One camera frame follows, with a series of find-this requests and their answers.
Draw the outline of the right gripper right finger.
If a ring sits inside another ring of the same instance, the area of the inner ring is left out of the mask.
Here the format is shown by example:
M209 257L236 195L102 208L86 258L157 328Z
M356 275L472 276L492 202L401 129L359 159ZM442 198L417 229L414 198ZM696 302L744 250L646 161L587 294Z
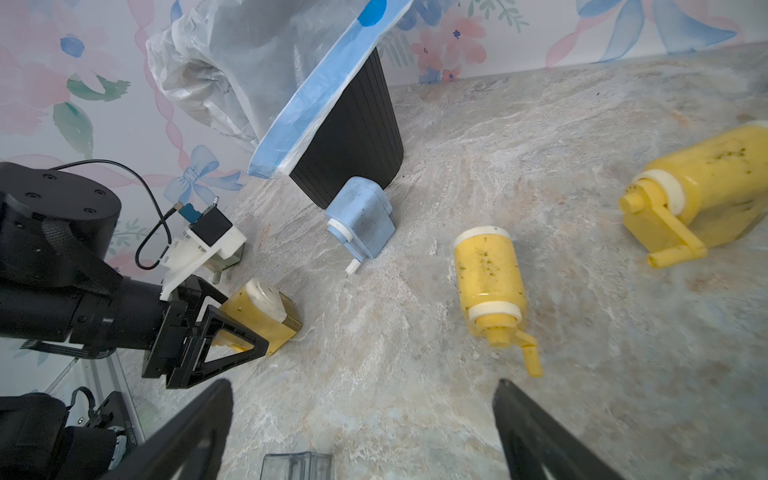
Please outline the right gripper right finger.
M492 409L512 479L622 478L511 380L499 381Z

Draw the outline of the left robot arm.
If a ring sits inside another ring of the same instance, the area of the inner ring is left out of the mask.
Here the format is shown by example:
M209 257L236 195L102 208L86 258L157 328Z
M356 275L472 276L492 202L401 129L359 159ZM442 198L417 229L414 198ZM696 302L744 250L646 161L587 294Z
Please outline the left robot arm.
M204 391L146 443L120 392L87 402L46 393L1 400L5 479L214 479L233 415L222 375L263 357L265 338L224 310L225 296L183 274L167 288L124 276L105 261L121 212L106 186L65 167L1 166L1 333L27 350L80 360L119 349L145 354L143 374L170 389Z

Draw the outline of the clear sharpener shavings tray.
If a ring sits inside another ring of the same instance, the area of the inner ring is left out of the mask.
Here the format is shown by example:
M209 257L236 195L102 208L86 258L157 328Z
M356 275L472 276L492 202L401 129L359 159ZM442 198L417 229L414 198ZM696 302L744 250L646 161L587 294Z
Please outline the clear sharpener shavings tray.
M330 480L332 455L316 452L268 454L263 459L261 480Z

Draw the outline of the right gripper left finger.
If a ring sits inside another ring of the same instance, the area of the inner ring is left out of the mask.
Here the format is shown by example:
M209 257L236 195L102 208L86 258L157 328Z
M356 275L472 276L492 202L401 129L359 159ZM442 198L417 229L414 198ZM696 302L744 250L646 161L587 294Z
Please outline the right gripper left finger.
M233 391L216 380L105 479L215 479L233 418Z

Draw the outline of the green pencil sharpener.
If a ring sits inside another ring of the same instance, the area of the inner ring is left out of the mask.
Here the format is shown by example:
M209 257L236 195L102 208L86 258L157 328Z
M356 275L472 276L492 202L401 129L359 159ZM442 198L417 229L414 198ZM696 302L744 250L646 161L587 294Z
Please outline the green pencil sharpener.
M232 255L226 258L222 257L219 253L214 254L203 264L206 269L213 273L211 280L213 285L218 285L220 283L222 273L225 270L241 262L244 247L245 245L241 245Z

